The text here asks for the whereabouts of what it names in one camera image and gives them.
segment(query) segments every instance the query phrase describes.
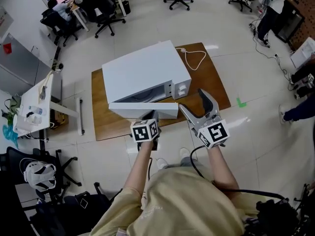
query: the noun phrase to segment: plastic bottle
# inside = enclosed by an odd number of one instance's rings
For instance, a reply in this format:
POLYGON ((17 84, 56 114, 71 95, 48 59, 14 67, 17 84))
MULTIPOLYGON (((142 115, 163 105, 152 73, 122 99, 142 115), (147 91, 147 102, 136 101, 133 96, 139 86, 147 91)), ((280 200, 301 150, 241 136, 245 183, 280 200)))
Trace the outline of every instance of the plastic bottle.
POLYGON ((39 108, 39 107, 36 107, 36 106, 29 106, 29 111, 33 112, 34 114, 41 115, 41 116, 45 116, 46 115, 46 109, 39 108))

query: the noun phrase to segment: white wall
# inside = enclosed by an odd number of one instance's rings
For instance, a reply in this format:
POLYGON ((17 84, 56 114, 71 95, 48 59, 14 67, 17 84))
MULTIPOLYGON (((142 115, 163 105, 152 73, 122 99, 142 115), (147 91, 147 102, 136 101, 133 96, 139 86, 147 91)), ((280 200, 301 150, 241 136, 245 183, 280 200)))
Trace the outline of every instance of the white wall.
POLYGON ((47 7, 42 0, 0 0, 14 22, 6 34, 11 33, 29 51, 33 46, 39 49, 35 54, 41 61, 51 67, 57 47, 47 37, 48 28, 40 23, 41 13, 47 7))

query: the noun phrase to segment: table leg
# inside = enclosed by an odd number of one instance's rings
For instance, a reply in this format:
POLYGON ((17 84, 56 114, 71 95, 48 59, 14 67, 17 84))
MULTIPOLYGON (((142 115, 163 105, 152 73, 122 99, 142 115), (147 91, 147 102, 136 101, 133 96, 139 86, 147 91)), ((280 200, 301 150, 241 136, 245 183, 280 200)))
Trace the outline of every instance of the table leg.
POLYGON ((82 24, 82 26, 84 27, 84 29, 85 29, 86 31, 89 31, 89 28, 86 26, 86 24, 84 23, 84 21, 82 20, 82 18, 79 16, 78 12, 77 12, 76 10, 74 10, 72 13, 77 17, 77 19, 78 19, 79 22, 82 24))
POLYGON ((119 3, 119 6, 120 6, 120 9, 122 10, 122 13, 123 13, 123 15, 125 17, 126 16, 126 12, 125 12, 122 0, 118 0, 118 3, 119 3))
POLYGON ((78 129, 78 133, 80 136, 82 136, 84 134, 84 130, 82 129, 82 121, 81 121, 81 98, 78 97, 76 98, 76 102, 75 102, 75 106, 76 106, 76 111, 73 111, 69 108, 66 108, 62 105, 56 104, 55 102, 50 102, 50 108, 53 110, 56 110, 58 112, 64 113, 66 115, 75 117, 77 120, 77 129, 78 129))

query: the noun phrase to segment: wall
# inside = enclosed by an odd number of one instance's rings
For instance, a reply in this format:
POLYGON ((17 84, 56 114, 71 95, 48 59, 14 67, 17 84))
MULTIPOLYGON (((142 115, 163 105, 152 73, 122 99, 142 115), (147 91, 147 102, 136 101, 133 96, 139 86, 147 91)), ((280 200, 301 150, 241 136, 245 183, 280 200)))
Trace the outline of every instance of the wall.
POLYGON ((51 67, 56 53, 56 45, 47 37, 48 28, 40 23, 41 13, 47 9, 42 0, 0 0, 14 22, 7 33, 11 33, 29 51, 33 46, 37 56, 46 65, 51 67))
POLYGON ((295 6, 305 17, 304 23, 290 39, 293 48, 298 49, 308 37, 315 39, 315 0, 300 0, 295 6))

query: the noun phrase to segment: beige t-shirt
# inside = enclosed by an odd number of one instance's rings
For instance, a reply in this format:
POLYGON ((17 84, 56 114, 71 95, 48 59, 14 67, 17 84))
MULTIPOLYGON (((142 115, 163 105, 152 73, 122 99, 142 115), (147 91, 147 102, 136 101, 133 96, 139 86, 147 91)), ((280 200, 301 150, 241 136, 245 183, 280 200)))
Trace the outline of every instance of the beige t-shirt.
MULTIPOLYGON (((201 169, 205 176, 206 169, 201 169)), ((241 236, 241 217, 256 216, 260 196, 240 194, 232 201, 193 167, 168 168, 151 177, 147 206, 125 188, 91 231, 92 236, 241 236)))

